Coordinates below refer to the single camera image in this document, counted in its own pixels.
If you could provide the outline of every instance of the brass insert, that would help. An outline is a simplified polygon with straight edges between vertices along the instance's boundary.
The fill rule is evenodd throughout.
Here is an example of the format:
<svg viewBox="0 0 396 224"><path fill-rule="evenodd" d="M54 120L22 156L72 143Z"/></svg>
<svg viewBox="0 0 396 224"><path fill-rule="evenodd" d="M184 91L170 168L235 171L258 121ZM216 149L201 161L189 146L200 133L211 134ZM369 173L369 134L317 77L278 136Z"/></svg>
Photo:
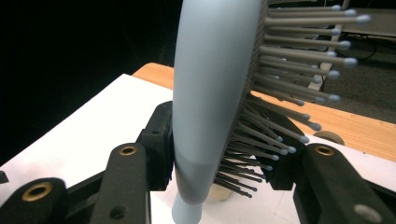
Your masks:
<svg viewBox="0 0 396 224"><path fill-rule="evenodd" d="M52 184L50 182L38 183L26 190L22 199L26 202L34 202L41 198L44 198L52 191Z"/></svg>
<svg viewBox="0 0 396 224"><path fill-rule="evenodd" d="M315 147L314 150L323 156L333 156L334 155L334 151L329 148L329 147L324 147L324 146L320 146L320 147Z"/></svg>
<svg viewBox="0 0 396 224"><path fill-rule="evenodd" d="M119 153L121 154L121 156L131 156L134 155L136 151L136 147L124 147L119 151Z"/></svg>

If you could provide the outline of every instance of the wooden table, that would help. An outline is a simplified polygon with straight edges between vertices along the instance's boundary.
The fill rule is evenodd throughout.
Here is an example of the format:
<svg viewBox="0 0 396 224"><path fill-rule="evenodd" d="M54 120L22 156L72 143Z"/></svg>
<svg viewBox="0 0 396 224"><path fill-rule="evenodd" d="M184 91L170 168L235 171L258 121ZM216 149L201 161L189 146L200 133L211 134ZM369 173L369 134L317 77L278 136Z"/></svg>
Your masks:
<svg viewBox="0 0 396 224"><path fill-rule="evenodd" d="M136 71L133 76L173 89L174 69L172 67L148 63ZM265 96L265 100L310 114L311 120L320 123L323 131L340 135L347 147L390 161L396 161L396 124L307 102L304 106L297 106L287 102L279 102L277 99L268 96ZM295 122L295 124L304 133L315 133L315 131L298 122Z"/></svg>

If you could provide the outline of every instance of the hairbrush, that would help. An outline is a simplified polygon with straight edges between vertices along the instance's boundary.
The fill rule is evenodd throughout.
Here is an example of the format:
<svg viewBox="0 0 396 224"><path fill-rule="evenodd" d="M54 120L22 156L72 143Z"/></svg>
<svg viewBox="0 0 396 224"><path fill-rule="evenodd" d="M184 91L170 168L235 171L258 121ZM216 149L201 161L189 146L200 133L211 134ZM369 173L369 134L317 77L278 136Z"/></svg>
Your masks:
<svg viewBox="0 0 396 224"><path fill-rule="evenodd" d="M280 7L279 0L186 0L177 34L173 99L176 223L197 223L211 186L252 197L238 178L269 181L276 164L309 139L282 118L320 125L265 101L257 92L304 105L340 97L296 85L338 78L321 63L353 67L332 49L347 49L336 24L366 23L367 15L334 7ZM258 173L251 167L260 167Z"/></svg>

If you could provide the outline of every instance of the hairbrush handle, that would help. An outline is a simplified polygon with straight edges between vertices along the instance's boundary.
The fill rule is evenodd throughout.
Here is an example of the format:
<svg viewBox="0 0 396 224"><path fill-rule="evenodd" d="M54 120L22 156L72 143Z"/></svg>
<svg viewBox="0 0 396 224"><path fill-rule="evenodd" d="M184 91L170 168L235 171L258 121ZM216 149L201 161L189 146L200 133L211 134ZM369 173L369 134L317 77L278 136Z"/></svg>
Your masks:
<svg viewBox="0 0 396 224"><path fill-rule="evenodd" d="M214 181L246 85L261 5L262 0L183 3L172 120L180 197L173 208L176 223L201 217L181 210L190 206L201 213Z"/></svg>

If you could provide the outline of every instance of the gray bristle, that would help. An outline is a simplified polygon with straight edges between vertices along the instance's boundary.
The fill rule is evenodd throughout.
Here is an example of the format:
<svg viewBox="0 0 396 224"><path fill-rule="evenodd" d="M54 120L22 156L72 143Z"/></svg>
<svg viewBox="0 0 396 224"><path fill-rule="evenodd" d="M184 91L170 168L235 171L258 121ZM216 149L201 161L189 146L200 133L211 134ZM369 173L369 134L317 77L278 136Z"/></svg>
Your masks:
<svg viewBox="0 0 396 224"><path fill-rule="evenodd" d="M328 29L335 24L366 23L370 20L367 15L357 16L356 11L342 11L339 6L268 7L279 2L295 1L299 0L262 1L264 3L262 22L258 31L263 32L257 33L256 46L247 76L247 83L251 85L248 85L250 89L247 92L255 91L263 96L258 98L248 94L242 101L245 109L240 111L214 181L249 198L252 196L241 188L252 191L257 189L229 175L239 176L243 180L262 182L262 179L276 169L275 161L298 152L295 146L283 143L285 138L293 138L303 144L309 142L308 137L278 125L276 119L268 116L270 112L298 121L315 131L321 129L320 124L310 121L308 114L270 104L266 101L266 97L274 97L279 101L288 101L300 106L304 105L304 101L320 104L339 101L338 95L310 90L294 83L296 80L303 80L318 84L325 78L339 77L338 71L322 70L316 64L355 66L358 62L356 59L338 58L335 52L330 50L348 49L349 42L325 41L317 37L340 35L339 29ZM262 174L249 169L252 167L261 168Z"/></svg>

